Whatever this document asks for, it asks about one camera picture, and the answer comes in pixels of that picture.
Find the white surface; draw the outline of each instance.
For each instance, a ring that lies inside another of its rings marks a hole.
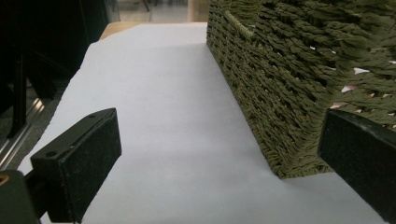
[[[383,223],[336,174],[273,175],[205,31],[140,25],[90,46],[33,150],[117,108],[122,156],[83,223]]]

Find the wicker basket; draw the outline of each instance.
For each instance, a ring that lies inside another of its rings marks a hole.
[[[396,130],[396,1],[212,0],[207,45],[280,178],[331,169],[325,111]]]

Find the woven rope texture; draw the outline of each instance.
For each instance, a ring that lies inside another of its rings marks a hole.
[[[207,45],[274,173],[329,172],[328,108],[396,131],[396,1],[212,0]]]

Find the black bracket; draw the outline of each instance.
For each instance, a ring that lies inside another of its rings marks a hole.
[[[82,221],[121,154],[115,108],[85,117],[31,157],[33,170],[0,172],[1,223]]]
[[[396,223],[396,133],[328,110],[318,155],[387,222]]]

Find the table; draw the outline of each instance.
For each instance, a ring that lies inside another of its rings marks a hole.
[[[122,156],[83,223],[383,223],[336,174],[273,175],[205,29],[144,24],[92,44],[20,170],[81,118],[116,107]]]

